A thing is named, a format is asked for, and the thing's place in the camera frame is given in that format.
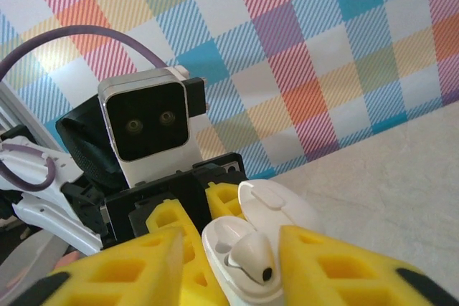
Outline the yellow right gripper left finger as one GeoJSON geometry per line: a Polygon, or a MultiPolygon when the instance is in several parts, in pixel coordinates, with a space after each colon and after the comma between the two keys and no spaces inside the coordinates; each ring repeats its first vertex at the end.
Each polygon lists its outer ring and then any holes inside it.
{"type": "Polygon", "coordinates": [[[177,305],[183,236],[160,229],[97,254],[52,256],[48,242],[30,264],[9,257],[1,266],[2,305],[177,305]]]}

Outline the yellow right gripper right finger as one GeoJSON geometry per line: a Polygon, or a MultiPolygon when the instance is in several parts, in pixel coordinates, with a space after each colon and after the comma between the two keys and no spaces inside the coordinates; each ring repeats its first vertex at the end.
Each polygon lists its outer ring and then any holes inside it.
{"type": "Polygon", "coordinates": [[[422,270],[398,259],[300,228],[282,226],[286,305],[457,305],[422,270]]]}

